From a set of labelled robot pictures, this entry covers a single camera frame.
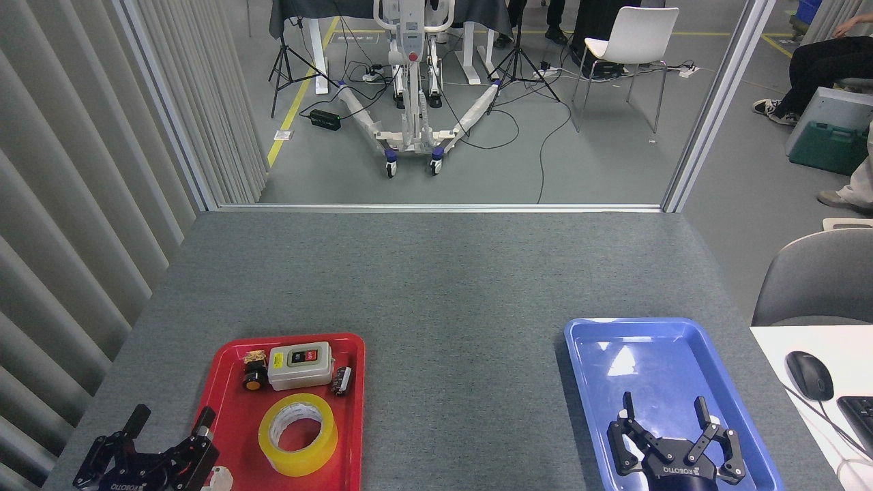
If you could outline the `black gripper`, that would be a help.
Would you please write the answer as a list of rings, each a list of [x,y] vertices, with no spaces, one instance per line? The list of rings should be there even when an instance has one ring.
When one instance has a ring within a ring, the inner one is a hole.
[[[717,490],[717,479],[730,485],[739,484],[746,476],[738,432],[720,425],[708,410],[707,401],[697,397],[694,409],[701,435],[686,453],[686,463],[681,457],[668,461],[668,454],[661,439],[644,429],[635,416],[632,394],[623,394],[623,411],[608,426],[608,442],[617,473],[621,476],[643,472],[649,490]],[[627,449],[623,437],[628,437],[645,457],[641,463]],[[720,445],[724,462],[715,466],[705,450],[712,441]]]
[[[79,490],[200,490],[220,451],[210,432],[216,412],[203,407],[194,427],[163,457],[143,457],[135,450],[151,411],[138,404],[123,428],[94,439],[74,478]]]

